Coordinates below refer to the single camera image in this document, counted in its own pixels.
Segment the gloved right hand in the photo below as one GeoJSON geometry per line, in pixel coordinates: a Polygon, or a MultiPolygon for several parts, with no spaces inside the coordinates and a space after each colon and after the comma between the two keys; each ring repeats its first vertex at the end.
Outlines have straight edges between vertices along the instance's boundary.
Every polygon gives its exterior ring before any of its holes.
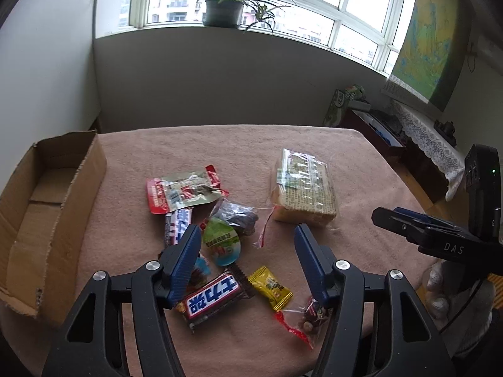
{"type": "Polygon", "coordinates": [[[489,331],[495,286],[471,269],[440,260],[422,276],[424,303],[442,335],[448,354],[463,357],[489,331]]]}

